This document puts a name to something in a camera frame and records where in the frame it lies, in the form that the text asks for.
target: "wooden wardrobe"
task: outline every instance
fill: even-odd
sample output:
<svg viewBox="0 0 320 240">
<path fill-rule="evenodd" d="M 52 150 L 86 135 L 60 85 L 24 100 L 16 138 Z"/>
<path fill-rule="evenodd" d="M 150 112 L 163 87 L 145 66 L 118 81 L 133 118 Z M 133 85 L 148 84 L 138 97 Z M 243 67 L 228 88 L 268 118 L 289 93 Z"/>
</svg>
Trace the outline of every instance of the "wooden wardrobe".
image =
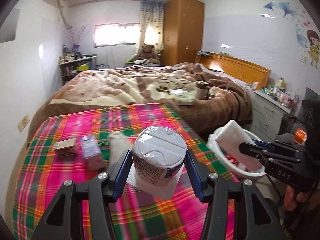
<svg viewBox="0 0 320 240">
<path fill-rule="evenodd" d="M 197 0 L 171 0 L 164 5 L 164 50 L 161 66 L 195 60 L 200 50 L 204 25 L 204 3 Z"/>
</svg>

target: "human hand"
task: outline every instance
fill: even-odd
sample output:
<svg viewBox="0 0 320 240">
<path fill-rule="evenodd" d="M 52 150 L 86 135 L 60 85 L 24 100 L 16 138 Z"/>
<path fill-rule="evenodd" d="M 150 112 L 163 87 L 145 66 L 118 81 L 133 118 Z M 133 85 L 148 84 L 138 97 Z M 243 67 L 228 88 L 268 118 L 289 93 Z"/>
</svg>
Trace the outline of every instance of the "human hand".
<svg viewBox="0 0 320 240">
<path fill-rule="evenodd" d="M 287 186 L 287 190 L 284 197 L 284 208 L 287 211 L 293 211 L 297 208 L 299 203 L 305 203 L 310 197 L 311 192 L 301 192 L 296 195 L 294 189 L 290 186 Z M 309 209 L 314 209 L 318 204 L 320 204 L 320 192 L 316 190 L 311 198 L 309 199 L 310 205 Z"/>
</svg>

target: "white trash bin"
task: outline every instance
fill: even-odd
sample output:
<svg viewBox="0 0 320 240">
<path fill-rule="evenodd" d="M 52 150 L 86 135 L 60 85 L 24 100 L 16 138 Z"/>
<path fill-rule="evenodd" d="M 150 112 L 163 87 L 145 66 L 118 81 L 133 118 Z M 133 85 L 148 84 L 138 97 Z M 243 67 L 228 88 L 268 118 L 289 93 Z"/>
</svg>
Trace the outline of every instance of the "white trash bin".
<svg viewBox="0 0 320 240">
<path fill-rule="evenodd" d="M 264 167 L 263 169 L 260 169 L 257 172 L 247 172 L 239 169 L 237 166 L 235 166 L 233 163 L 230 163 L 228 159 L 225 157 L 223 154 L 220 146 L 215 140 L 215 135 L 219 133 L 219 131 L 222 129 L 222 127 L 218 128 L 215 130 L 212 134 L 210 134 L 208 138 L 208 143 L 207 147 L 212 150 L 217 157 L 217 159 L 222 163 L 223 166 L 225 166 L 229 171 L 232 171 L 236 176 L 244 178 L 244 179 L 251 179 L 251 180 L 258 180 L 261 179 L 266 173 L 264 172 Z M 251 139 L 257 140 L 257 141 L 262 141 L 258 136 L 253 134 L 250 131 L 247 131 L 243 129 Z"/>
</svg>

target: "metal bolt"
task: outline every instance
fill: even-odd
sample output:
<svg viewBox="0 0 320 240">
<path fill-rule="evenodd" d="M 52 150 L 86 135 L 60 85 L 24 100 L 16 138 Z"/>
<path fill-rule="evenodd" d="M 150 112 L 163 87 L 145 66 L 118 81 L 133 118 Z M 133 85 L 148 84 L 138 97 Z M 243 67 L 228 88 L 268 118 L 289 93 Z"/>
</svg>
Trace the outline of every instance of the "metal bolt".
<svg viewBox="0 0 320 240">
<path fill-rule="evenodd" d="M 72 181 L 71 179 L 67 179 L 67 180 L 64 181 L 63 184 L 64 184 L 65 186 L 70 186 L 70 185 L 72 184 L 72 182 L 73 182 L 73 181 Z"/>
<path fill-rule="evenodd" d="M 244 180 L 244 184 L 246 184 L 247 186 L 251 186 L 252 185 L 252 181 L 249 179 L 245 179 Z"/>
<path fill-rule="evenodd" d="M 211 172 L 211 173 L 209 174 L 209 177 L 210 177 L 211 179 L 216 179 L 216 178 L 219 177 L 219 175 L 218 175 L 217 173 L 215 173 L 215 172 Z"/>
<path fill-rule="evenodd" d="M 106 172 L 102 172 L 98 175 L 99 179 L 106 179 L 107 177 L 109 177 L 109 174 Z"/>
</svg>

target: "wooden headboard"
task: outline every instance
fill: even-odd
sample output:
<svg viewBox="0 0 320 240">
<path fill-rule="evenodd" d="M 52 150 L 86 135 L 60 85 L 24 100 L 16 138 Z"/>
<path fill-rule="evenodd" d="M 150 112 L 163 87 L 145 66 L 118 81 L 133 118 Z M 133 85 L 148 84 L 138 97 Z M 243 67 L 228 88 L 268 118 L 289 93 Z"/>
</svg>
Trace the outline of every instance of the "wooden headboard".
<svg viewBox="0 0 320 240">
<path fill-rule="evenodd" d="M 266 87 L 271 70 L 257 64 L 226 55 L 211 53 L 197 56 L 196 62 L 206 68 L 224 72 L 247 83 L 259 82 L 257 90 Z"/>
</svg>

